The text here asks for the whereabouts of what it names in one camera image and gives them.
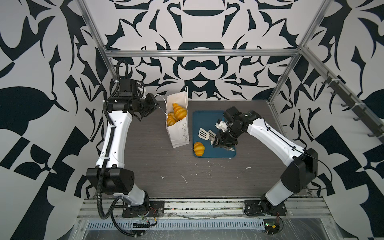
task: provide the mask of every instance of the dark wooden tabletop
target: dark wooden tabletop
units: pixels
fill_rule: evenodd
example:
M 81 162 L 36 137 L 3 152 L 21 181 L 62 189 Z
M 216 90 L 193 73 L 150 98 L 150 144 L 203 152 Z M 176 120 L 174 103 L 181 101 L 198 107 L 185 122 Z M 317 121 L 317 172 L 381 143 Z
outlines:
M 139 122 L 133 119 L 125 147 L 125 168 L 150 197 L 254 197 L 266 193 L 285 170 L 280 159 L 258 139 L 243 134 L 236 156 L 200 159 L 193 155 L 192 113 L 196 110 L 254 110 L 278 130 L 266 101 L 190 101 L 190 144 L 172 148 L 165 114 L 156 110 Z

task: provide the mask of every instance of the bag handle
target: bag handle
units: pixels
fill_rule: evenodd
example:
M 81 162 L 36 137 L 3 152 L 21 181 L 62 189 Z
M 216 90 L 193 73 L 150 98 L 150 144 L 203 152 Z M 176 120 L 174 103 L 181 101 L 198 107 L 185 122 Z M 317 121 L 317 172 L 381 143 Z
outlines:
M 188 101 L 188 86 L 185 86 L 184 92 L 187 93 L 187 97 L 185 98 L 185 108 L 188 109 L 187 101 Z
M 165 104 L 167 104 L 167 101 L 166 101 L 166 99 L 163 97 L 163 96 L 161 96 L 160 94 L 156 94 L 155 95 L 155 97 L 156 96 L 160 96 L 160 97 L 162 97 L 163 99 L 164 99 L 164 102 L 165 102 Z M 167 115 L 167 113 L 159 106 L 159 108 L 165 113 L 165 115 L 168 117 L 168 115 Z

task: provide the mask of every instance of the black and white wall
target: black and white wall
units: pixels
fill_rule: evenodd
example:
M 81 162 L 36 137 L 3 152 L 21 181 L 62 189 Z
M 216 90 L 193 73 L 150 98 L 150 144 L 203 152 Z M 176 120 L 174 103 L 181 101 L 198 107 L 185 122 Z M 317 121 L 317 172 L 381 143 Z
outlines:
M 384 119 L 384 2 L 335 0 L 309 47 Z M 384 237 L 384 145 L 331 95 L 324 79 L 301 57 L 274 102 L 288 138 L 315 149 L 318 178 L 310 188 L 324 197 L 345 237 Z
M 296 48 L 320 0 L 86 0 L 110 50 Z M 289 56 L 127 58 L 149 91 L 267 99 Z
M 71 229 L 112 86 L 75 1 L 0 1 L 0 239 Z

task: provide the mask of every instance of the white scratch mark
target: white scratch mark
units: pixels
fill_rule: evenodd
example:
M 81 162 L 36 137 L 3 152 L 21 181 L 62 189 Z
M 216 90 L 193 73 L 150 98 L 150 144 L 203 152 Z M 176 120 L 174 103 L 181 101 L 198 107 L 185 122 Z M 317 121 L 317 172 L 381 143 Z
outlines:
M 179 173 L 180 175 L 181 175 L 181 173 Z M 184 176 L 183 175 L 181 175 L 183 178 L 184 178 Z M 184 181 L 185 181 L 185 183 L 188 185 L 188 182 L 187 182 L 187 180 L 184 178 Z

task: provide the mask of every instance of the blue tray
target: blue tray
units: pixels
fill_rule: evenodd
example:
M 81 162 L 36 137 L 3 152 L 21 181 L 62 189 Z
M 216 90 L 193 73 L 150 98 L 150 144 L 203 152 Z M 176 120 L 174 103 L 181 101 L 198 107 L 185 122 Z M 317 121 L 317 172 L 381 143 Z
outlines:
M 203 128 L 204 130 L 208 131 L 211 130 L 214 133 L 217 133 L 218 129 L 215 127 L 215 124 L 217 123 L 218 119 L 223 118 L 224 111 L 195 111 L 192 114 L 192 133 L 193 133 L 193 144 L 195 142 L 201 142 L 204 147 L 205 151 L 203 156 L 198 158 L 215 158 L 215 157 L 234 157 L 236 156 L 236 149 L 235 151 L 227 151 L 224 148 L 215 147 L 211 145 L 209 140 L 204 140 L 202 138 L 199 138 L 199 130 L 200 128 Z

